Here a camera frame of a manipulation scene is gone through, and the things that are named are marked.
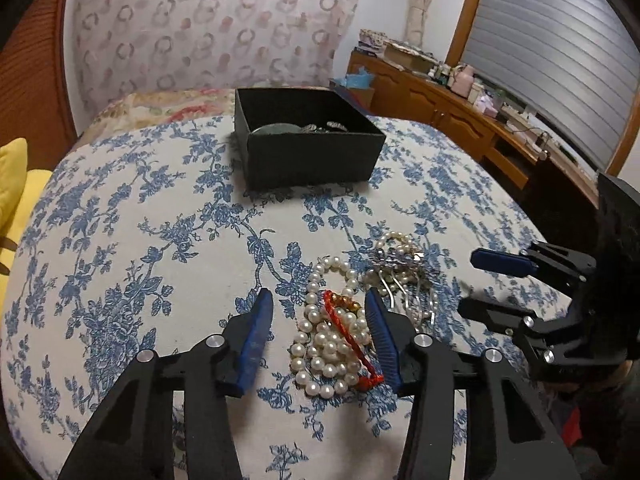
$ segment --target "metal screw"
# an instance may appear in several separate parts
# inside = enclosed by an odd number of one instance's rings
[[[486,359],[488,361],[491,361],[492,363],[499,363],[500,361],[502,361],[502,354],[500,353],[499,350],[496,350],[495,348],[489,348],[484,353],[484,357],[486,357]]]
[[[428,334],[418,334],[414,337],[414,343],[423,348],[427,348],[427,346],[433,344],[433,339]]]
[[[220,334],[214,334],[207,337],[206,344],[209,348],[219,348],[225,343],[225,338]]]
[[[141,363],[148,363],[153,358],[154,358],[154,351],[149,349],[141,350],[140,352],[138,352],[138,355],[136,355],[136,359]]]

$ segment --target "wooden headboard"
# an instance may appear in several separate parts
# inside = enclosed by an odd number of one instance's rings
[[[0,51],[0,146],[25,137],[30,170],[53,170],[78,140],[63,63],[65,1],[33,0]]]

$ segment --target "red bracelet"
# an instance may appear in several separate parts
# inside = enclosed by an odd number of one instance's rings
[[[339,296],[338,294],[330,290],[326,290],[324,292],[323,299],[324,308],[326,309],[327,314],[329,314],[332,323],[338,327],[338,330],[347,340],[347,343],[349,343],[351,349],[353,349],[355,354],[358,356],[358,359],[360,359],[364,367],[367,369],[367,372],[369,372],[370,377],[359,376],[358,384],[356,384],[356,388],[358,390],[360,390],[361,392],[368,392],[374,386],[378,386],[380,383],[382,383],[385,378],[382,376],[382,374],[376,372],[376,369],[360,349],[360,345],[358,345],[357,341],[353,338],[349,330],[347,330],[342,324],[342,320],[335,313],[335,307],[337,303],[339,304],[338,306],[345,306],[348,310],[352,310],[348,303],[355,302],[350,300],[350,298]]]

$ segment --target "wooden desk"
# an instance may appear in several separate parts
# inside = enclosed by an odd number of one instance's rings
[[[348,72],[356,73],[361,66],[376,75],[372,82],[375,94],[370,106],[373,114],[430,124],[476,161],[489,161],[517,189],[525,187],[534,173],[538,154],[503,124],[479,114],[466,99],[443,86],[382,59],[353,52]],[[552,162],[597,208],[595,183],[555,146],[550,145],[547,150]]]

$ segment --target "black box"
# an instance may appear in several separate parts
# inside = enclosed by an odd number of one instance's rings
[[[258,134],[271,123],[325,126],[345,132]],[[386,135],[331,90],[242,88],[236,90],[236,136],[249,190],[369,180]]]

